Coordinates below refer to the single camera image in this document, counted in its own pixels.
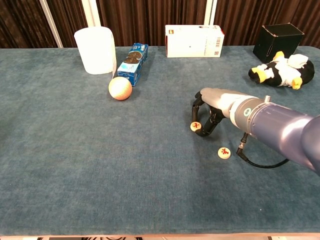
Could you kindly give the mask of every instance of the blue box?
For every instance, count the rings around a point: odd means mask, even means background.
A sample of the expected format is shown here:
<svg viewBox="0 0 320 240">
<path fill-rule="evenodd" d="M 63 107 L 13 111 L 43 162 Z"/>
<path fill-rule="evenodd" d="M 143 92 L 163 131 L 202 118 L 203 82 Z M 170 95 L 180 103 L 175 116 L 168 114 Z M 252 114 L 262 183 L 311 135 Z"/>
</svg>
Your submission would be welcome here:
<svg viewBox="0 0 320 240">
<path fill-rule="evenodd" d="M 141 67 L 147 58 L 148 45 L 141 43 L 133 44 L 128 56 L 119 66 L 117 75 L 128 79 L 134 87 L 140 78 Z"/>
</svg>

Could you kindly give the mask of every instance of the ball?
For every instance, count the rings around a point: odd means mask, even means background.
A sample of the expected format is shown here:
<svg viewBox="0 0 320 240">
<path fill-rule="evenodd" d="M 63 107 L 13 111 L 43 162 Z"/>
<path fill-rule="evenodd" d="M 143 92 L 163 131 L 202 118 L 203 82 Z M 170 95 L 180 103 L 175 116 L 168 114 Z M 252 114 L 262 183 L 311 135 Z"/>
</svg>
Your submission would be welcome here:
<svg viewBox="0 0 320 240">
<path fill-rule="evenodd" d="M 116 100 L 125 100 L 132 93 L 132 85 L 128 79 L 123 76 L 113 78 L 109 83 L 109 93 Z"/>
</svg>

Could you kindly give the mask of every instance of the black box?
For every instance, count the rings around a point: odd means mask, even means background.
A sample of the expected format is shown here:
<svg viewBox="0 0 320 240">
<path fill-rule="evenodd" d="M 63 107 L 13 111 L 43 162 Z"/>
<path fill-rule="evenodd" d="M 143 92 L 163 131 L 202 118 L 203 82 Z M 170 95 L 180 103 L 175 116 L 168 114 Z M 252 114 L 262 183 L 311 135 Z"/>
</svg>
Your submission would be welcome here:
<svg viewBox="0 0 320 240">
<path fill-rule="evenodd" d="M 254 46 L 253 53 L 264 64 L 273 60 L 278 51 L 289 58 L 297 49 L 304 33 L 291 23 L 263 25 L 258 40 Z"/>
</svg>

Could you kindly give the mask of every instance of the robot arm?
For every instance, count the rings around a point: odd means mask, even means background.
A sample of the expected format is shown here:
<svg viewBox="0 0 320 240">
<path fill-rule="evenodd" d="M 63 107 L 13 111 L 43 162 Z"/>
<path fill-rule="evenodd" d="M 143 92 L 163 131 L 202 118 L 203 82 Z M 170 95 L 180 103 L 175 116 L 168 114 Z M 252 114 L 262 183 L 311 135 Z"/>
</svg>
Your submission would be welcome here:
<svg viewBox="0 0 320 240">
<path fill-rule="evenodd" d="M 198 122 L 199 106 L 206 103 L 210 108 L 208 121 L 195 131 L 199 136 L 208 136 L 223 118 L 227 118 L 245 135 L 251 135 L 320 175 L 320 116 L 312 117 L 269 102 L 269 96 L 261 99 L 227 89 L 203 88 L 195 97 L 193 122 Z M 245 141 L 241 142 L 237 154 L 243 158 Z"/>
</svg>

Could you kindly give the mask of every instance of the stuffed toy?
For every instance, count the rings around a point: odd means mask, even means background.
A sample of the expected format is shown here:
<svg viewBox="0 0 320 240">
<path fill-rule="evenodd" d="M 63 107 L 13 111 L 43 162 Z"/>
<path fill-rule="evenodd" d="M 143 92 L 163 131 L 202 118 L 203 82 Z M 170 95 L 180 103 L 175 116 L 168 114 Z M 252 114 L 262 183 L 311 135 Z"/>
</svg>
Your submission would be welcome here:
<svg viewBox="0 0 320 240">
<path fill-rule="evenodd" d="M 278 51 L 271 62 L 251 68 L 248 74 L 257 84 L 298 90 L 314 78 L 315 68 L 305 55 L 293 54 L 285 58 L 284 53 Z"/>
</svg>

